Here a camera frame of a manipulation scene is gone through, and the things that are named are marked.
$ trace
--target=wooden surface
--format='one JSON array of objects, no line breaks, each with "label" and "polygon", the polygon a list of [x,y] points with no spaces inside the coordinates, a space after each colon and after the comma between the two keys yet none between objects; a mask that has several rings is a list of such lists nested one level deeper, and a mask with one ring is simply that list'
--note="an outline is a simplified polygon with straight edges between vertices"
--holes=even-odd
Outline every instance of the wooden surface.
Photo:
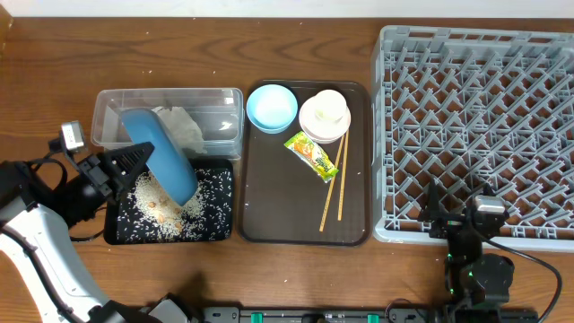
[{"label": "wooden surface", "polygon": [[[333,79],[369,89],[370,52],[388,24],[574,32],[573,21],[536,20],[223,20],[17,19],[0,66],[1,158],[29,160],[47,151],[62,122],[91,127],[103,89],[238,87],[265,78]],[[44,167],[52,184],[56,169]],[[100,230],[102,214],[73,234]],[[236,232],[218,243],[76,249],[102,290],[129,305],[175,292],[196,306],[384,308],[394,298],[446,300],[446,249],[370,239],[354,249],[251,244]],[[548,321],[574,317],[574,255],[535,253],[564,279]],[[512,306],[542,312],[553,275],[512,257]],[[0,256],[0,321],[37,322],[39,315],[14,266]]]},{"label": "wooden surface", "polygon": [[4,49],[4,41],[12,25],[12,16],[0,4],[0,58]]}]

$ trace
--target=snack packet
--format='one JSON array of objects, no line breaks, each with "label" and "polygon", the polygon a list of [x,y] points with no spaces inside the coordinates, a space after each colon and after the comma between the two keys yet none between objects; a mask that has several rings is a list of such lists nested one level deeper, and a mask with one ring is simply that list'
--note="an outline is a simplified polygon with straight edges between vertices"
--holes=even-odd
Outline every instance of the snack packet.
[{"label": "snack packet", "polygon": [[285,147],[296,153],[299,158],[306,162],[318,176],[327,183],[339,170],[329,161],[323,148],[313,142],[304,132],[299,131],[297,135],[285,143]]}]

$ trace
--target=wooden chopstick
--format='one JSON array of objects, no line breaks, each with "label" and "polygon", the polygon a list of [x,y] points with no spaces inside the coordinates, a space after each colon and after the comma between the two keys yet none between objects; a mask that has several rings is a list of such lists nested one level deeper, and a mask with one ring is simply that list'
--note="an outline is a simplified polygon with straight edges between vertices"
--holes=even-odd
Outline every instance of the wooden chopstick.
[{"label": "wooden chopstick", "polygon": [[[339,151],[337,152],[337,158],[335,159],[335,167],[339,166],[339,157],[341,157],[341,151],[343,150],[344,136],[341,137],[341,142],[339,143]],[[329,192],[326,194],[325,209],[323,210],[323,218],[321,219],[321,226],[319,231],[323,232],[325,227],[326,213],[329,211],[329,204],[331,203],[331,194],[333,193],[333,186],[335,185],[335,177],[331,179],[331,184],[329,185]]]},{"label": "wooden chopstick", "polygon": [[344,198],[344,177],[347,172],[347,150],[349,148],[349,131],[344,135],[344,153],[343,153],[343,175],[341,175],[341,193],[339,194],[339,215],[337,221],[343,218],[343,198]]}]

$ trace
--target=white wall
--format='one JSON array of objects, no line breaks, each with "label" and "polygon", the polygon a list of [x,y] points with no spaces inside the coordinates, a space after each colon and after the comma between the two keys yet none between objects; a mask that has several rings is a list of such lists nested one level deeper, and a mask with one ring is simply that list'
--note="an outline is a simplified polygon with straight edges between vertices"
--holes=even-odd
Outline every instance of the white wall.
[{"label": "white wall", "polygon": [[0,0],[12,16],[574,18],[574,0]]}]

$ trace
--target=blue bowl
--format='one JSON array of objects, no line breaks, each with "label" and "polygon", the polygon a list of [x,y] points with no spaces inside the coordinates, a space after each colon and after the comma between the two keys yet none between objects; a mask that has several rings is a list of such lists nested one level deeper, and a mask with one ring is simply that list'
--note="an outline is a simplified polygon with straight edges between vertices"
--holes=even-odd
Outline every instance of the blue bowl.
[{"label": "blue bowl", "polygon": [[279,134],[297,117],[295,95],[281,85],[264,85],[249,95],[247,111],[251,123],[266,134]]}]

